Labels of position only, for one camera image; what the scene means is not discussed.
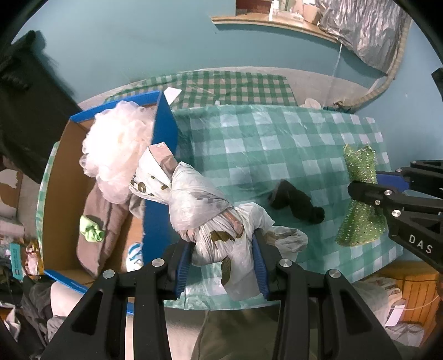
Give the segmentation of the patterned white plastic bag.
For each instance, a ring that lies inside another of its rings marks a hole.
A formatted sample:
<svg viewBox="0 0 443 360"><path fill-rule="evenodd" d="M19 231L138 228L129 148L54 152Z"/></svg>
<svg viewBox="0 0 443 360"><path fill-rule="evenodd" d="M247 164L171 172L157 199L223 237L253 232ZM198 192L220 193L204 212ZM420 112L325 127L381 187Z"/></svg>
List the patterned white plastic bag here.
<svg viewBox="0 0 443 360"><path fill-rule="evenodd" d="M172 228L194 245L192 265L220 264L221 285L234 301L259 294L252 254L256 230L263 231L267 244L289 260L295 260L308 244L305 233L275 225L255 202L230 204L209 179L191 165L176 161L165 143L145 150L130 190L168 207Z"/></svg>

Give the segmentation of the green glitter scrub cloth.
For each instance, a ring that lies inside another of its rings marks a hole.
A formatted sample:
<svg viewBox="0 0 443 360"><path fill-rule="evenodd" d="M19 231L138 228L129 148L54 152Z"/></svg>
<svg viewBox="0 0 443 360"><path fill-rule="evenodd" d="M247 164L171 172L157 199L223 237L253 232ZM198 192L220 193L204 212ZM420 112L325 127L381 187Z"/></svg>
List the green glitter scrub cloth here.
<svg viewBox="0 0 443 360"><path fill-rule="evenodd" d="M344 147L345 164L350 178L350 206L339 228L336 243L343 247L366 245L380 238L386 220L376 195L375 152L369 146Z"/></svg>

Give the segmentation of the black sock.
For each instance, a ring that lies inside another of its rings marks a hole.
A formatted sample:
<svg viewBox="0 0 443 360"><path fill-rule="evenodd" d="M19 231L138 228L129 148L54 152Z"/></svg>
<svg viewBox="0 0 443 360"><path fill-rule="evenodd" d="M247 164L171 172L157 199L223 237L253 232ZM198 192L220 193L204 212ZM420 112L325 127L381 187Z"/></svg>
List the black sock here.
<svg viewBox="0 0 443 360"><path fill-rule="evenodd" d="M298 190L287 180L281 180L268 197L270 206L275 210L289 208L298 220L319 224L325 218L322 207L314 206L311 198Z"/></svg>

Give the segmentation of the white mesh bath pouf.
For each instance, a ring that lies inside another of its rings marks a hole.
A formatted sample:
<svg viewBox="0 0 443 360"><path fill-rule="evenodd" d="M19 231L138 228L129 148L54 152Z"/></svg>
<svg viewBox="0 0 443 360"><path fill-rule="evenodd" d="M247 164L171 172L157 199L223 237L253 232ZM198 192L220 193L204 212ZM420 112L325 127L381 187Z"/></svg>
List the white mesh bath pouf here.
<svg viewBox="0 0 443 360"><path fill-rule="evenodd" d="M120 101L95 115L83 140L79 165L85 175L96 180L107 201L127 201L139 159L153 139L156 113L155 105L142 107Z"/></svg>

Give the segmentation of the grey brown cushion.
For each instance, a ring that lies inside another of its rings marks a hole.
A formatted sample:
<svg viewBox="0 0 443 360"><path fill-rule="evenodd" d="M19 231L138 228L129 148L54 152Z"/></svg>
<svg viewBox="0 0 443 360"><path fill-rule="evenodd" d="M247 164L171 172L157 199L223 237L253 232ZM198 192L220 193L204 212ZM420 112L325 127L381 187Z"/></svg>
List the grey brown cushion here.
<svg viewBox="0 0 443 360"><path fill-rule="evenodd" d="M141 243L141 220L133 215L136 206L134 196L115 204L104 198L97 184L90 190L79 218L76 254L92 278L99 277L107 261L125 271L132 269L125 258Z"/></svg>

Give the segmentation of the blue-edged cardboard box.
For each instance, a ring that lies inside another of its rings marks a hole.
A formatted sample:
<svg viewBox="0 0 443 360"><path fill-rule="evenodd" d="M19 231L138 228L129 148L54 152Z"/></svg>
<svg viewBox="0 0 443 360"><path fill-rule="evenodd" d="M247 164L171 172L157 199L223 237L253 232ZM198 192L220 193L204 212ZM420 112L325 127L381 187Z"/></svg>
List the blue-edged cardboard box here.
<svg viewBox="0 0 443 360"><path fill-rule="evenodd" d="M40 186L44 272L84 294L103 271L139 269L177 242L168 209L177 145L162 91L72 115Z"/></svg>

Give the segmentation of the light green microfiber cloth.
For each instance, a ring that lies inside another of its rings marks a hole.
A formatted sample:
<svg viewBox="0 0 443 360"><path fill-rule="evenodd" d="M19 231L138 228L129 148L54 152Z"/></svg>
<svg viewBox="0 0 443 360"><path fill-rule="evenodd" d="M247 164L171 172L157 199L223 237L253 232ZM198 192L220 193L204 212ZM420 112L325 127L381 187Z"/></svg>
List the light green microfiber cloth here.
<svg viewBox="0 0 443 360"><path fill-rule="evenodd" d="M87 242L99 243L104 240L105 231L93 220L82 215L79 219L79 233Z"/></svg>

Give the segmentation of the teal checkered plastic tablecloth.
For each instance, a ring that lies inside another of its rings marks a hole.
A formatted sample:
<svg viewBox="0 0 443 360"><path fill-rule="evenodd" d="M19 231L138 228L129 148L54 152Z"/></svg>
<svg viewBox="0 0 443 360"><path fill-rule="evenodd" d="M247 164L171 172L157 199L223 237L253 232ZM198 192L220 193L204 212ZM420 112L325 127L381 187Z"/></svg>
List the teal checkered plastic tablecloth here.
<svg viewBox="0 0 443 360"><path fill-rule="evenodd" d="M80 292L92 282L77 254L79 218L94 179L79 165L82 143L95 117L90 109L74 115L61 137L47 183L42 224L45 272ZM322 207L319 225L296 220L289 210L270 210L278 225L308 235L298 263L309 271L339 269L355 282L392 263L403 248L386 235L346 248L336 234L348 210L346 145L369 145L377 168L390 169L384 138L374 119L327 110L266 105L224 105L179 109L156 126L161 141L177 143L177 157L209 178L234 204L267 197L283 179Z"/></svg>

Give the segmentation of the dark green checkered cloth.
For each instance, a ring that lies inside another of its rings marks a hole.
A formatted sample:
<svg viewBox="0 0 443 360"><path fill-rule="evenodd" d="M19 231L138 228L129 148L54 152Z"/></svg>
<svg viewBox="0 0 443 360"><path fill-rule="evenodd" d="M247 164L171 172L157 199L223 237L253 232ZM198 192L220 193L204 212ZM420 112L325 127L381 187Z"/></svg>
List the dark green checkered cloth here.
<svg viewBox="0 0 443 360"><path fill-rule="evenodd" d="M168 88L180 90L170 105L173 110L211 105L297 104L285 76L240 71L189 71L154 76L125 87L105 102Z"/></svg>

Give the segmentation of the white paper card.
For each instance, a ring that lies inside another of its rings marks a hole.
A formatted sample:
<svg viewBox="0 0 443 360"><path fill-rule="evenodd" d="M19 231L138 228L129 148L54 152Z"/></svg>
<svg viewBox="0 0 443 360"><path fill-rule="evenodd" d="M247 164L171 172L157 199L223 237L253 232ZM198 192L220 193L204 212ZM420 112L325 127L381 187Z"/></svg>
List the white paper card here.
<svg viewBox="0 0 443 360"><path fill-rule="evenodd" d="M164 94L165 99L168 102L168 104L171 105L178 98L178 96L181 94L181 92L182 92L181 89L167 87L163 91L163 94Z"/></svg>

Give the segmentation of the silver crinkled curtain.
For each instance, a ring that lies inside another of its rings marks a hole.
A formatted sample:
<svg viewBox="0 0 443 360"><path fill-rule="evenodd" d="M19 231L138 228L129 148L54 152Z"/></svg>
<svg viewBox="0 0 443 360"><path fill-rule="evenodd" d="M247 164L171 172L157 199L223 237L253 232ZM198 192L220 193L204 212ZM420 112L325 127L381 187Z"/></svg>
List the silver crinkled curtain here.
<svg viewBox="0 0 443 360"><path fill-rule="evenodd" d="M361 61L387 74L411 17L391 0L316 1L318 27L336 37Z"/></svg>

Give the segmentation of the wooden window sill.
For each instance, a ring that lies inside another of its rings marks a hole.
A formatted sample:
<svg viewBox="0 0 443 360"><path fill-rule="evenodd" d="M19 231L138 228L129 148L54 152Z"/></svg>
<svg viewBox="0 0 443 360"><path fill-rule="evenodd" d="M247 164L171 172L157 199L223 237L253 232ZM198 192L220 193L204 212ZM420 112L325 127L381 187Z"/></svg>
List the wooden window sill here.
<svg viewBox="0 0 443 360"><path fill-rule="evenodd" d="M239 16L214 16L211 17L211 21L215 25L257 25L286 29L293 32L300 32L319 37L333 43L339 42L336 37L327 34L327 32L320 30L317 25L306 22L304 19L297 21L294 19L286 19L284 17L273 17L271 20L269 20L269 16L267 14L250 13Z"/></svg>

